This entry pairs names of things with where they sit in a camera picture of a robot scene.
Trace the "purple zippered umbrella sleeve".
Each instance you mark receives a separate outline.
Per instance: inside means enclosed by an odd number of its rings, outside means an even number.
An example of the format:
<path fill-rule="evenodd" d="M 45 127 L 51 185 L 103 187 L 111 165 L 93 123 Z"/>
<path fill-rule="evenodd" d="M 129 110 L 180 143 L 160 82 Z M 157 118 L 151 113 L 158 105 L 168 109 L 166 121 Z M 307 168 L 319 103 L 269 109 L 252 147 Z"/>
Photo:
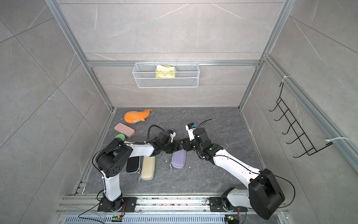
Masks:
<path fill-rule="evenodd" d="M 174 152 L 172 155 L 172 161 L 170 163 L 171 168 L 182 169 L 186 163 L 186 151 L 180 150 Z"/>

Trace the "white zippered umbrella sleeve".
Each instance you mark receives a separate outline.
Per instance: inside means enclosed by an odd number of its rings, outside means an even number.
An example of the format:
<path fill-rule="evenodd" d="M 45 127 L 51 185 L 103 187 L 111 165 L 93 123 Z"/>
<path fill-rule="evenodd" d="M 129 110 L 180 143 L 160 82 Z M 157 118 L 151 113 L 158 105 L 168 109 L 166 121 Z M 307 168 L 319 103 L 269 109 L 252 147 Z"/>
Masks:
<path fill-rule="evenodd" d="M 150 181 L 154 178 L 155 173 L 155 157 L 145 156 L 143 158 L 143 164 L 141 174 L 139 176 L 140 181 Z"/>

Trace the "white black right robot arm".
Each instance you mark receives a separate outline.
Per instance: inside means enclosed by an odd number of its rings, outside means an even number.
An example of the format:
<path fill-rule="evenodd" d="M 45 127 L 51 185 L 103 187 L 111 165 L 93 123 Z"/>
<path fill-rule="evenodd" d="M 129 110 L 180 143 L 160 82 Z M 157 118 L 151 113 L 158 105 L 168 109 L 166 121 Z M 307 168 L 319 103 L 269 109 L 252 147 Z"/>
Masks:
<path fill-rule="evenodd" d="M 235 158 L 221 145 L 212 143 L 202 127 L 189 124 L 186 130 L 189 140 L 184 143 L 185 149 L 196 151 L 200 158 L 223 168 L 247 188 L 242 190 L 232 187 L 225 191 L 221 196 L 224 210 L 250 208 L 258 216 L 268 220 L 285 201 L 277 176 L 270 170 L 253 168 Z"/>

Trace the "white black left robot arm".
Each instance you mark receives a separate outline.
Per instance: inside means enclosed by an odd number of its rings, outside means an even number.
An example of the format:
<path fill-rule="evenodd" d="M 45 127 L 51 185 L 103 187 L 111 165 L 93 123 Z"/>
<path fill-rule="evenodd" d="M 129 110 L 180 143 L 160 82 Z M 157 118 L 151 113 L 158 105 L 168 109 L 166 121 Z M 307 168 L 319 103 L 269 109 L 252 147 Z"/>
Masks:
<path fill-rule="evenodd" d="M 179 151 L 181 144 L 175 140 L 176 133 L 172 130 L 162 131 L 149 142 L 136 144 L 115 138 L 96 157 L 98 169 L 103 175 L 104 196 L 110 202 L 122 196 L 119 174 L 132 157 L 153 157 L 161 152 Z"/>

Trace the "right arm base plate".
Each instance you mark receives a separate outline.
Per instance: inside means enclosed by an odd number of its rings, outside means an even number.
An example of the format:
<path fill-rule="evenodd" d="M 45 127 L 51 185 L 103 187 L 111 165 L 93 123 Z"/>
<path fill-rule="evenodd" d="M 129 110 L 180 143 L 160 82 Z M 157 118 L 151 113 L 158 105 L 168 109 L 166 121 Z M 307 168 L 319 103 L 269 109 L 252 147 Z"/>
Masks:
<path fill-rule="evenodd" d="M 233 207 L 229 205 L 228 201 L 223 200 L 221 197 L 209 197 L 206 201 L 206 205 L 209 206 L 211 212 L 247 212 L 246 207 Z"/>

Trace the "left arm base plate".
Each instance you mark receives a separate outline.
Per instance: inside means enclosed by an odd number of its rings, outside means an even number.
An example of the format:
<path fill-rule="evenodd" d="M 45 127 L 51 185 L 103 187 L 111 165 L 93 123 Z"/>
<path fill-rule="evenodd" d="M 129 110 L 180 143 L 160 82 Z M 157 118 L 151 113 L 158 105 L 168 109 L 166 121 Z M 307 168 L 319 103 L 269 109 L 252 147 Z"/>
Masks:
<path fill-rule="evenodd" d="M 98 212 L 134 212 L 137 204 L 137 197 L 119 197 L 115 201 L 110 201 L 103 197 L 98 205 Z"/>

